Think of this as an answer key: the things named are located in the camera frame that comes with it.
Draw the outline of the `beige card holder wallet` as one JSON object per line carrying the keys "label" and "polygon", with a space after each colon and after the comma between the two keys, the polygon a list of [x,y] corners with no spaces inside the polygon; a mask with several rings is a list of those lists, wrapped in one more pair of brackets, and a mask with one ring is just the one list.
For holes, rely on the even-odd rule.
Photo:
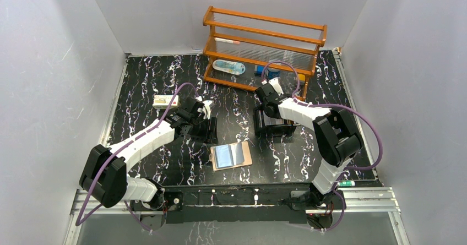
{"label": "beige card holder wallet", "polygon": [[240,165],[234,165],[232,163],[231,145],[235,143],[212,146],[210,148],[210,161],[213,165],[214,171],[249,166],[253,164],[251,151],[249,149],[249,143],[247,141],[242,141],[238,143],[242,143],[243,154],[245,157],[244,163]]}

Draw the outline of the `black card box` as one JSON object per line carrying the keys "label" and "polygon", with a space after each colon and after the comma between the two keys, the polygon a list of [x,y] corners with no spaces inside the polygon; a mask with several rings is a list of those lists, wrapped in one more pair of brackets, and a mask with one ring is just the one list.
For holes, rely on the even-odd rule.
{"label": "black card box", "polygon": [[256,107],[253,111],[255,136],[290,137],[300,125],[288,119],[268,117],[263,110]]}

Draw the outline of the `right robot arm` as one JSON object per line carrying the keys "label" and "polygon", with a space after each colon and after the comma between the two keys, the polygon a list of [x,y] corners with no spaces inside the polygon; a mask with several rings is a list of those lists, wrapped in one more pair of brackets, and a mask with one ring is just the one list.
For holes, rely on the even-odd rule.
{"label": "right robot arm", "polygon": [[270,118],[293,121],[314,131],[322,161],[311,183],[310,201],[314,207],[323,209],[331,203],[331,191],[344,168],[363,147],[361,134],[347,107],[305,103],[279,89],[279,85],[272,83],[256,88],[260,108]]}

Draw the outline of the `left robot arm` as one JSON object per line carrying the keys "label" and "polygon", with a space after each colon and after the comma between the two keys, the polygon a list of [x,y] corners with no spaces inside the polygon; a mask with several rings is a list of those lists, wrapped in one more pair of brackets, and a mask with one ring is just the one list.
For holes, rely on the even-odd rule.
{"label": "left robot arm", "polygon": [[140,201],[151,210],[165,204],[165,188],[150,178],[134,178],[131,168],[158,148],[190,137],[203,144],[216,144],[216,117],[211,116],[213,101],[189,97],[168,110],[163,120],[156,119],[130,138],[105,147],[93,147],[84,166],[79,185],[106,208],[120,201]]}

